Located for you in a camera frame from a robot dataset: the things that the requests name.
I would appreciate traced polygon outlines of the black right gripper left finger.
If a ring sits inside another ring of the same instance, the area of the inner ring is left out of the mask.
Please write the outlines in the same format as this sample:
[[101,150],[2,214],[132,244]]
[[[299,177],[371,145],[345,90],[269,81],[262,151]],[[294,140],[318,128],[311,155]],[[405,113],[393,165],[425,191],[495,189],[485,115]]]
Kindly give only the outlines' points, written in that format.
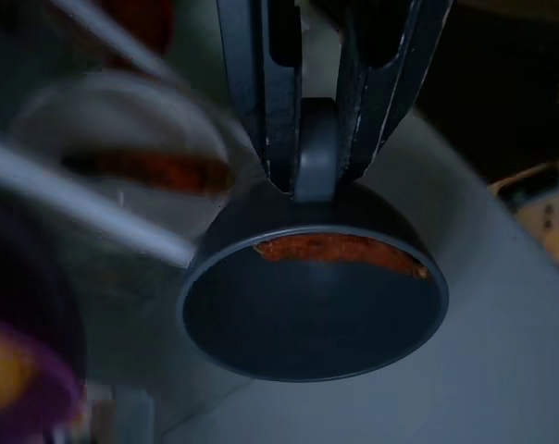
[[290,193],[302,100],[300,8],[293,1],[220,0],[217,12],[233,109],[267,178]]

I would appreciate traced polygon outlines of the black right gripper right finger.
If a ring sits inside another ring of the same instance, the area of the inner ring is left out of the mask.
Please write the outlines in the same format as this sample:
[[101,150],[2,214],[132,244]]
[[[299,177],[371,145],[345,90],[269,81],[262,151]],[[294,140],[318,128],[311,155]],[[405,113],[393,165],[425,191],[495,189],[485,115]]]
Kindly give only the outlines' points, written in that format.
[[336,100],[340,180],[361,178],[414,105],[451,1],[353,1],[345,16]]

